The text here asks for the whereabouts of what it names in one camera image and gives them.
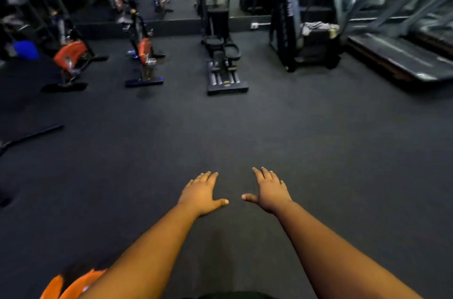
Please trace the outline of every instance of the treadmill upright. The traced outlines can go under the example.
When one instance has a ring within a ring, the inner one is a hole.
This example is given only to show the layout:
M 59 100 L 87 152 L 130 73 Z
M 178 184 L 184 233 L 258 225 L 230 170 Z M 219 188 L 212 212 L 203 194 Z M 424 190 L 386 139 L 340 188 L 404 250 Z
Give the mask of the treadmill upright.
M 342 43 L 348 43 L 360 54 L 380 64 L 405 81 L 438 82 L 453 79 L 453 61 L 407 40 L 406 34 L 415 21 L 432 13 L 449 0 L 419 0 L 416 11 L 400 24 L 385 23 L 414 0 L 397 0 L 376 20 L 366 25 L 348 25 L 368 0 L 357 0 L 347 13 L 339 30 Z

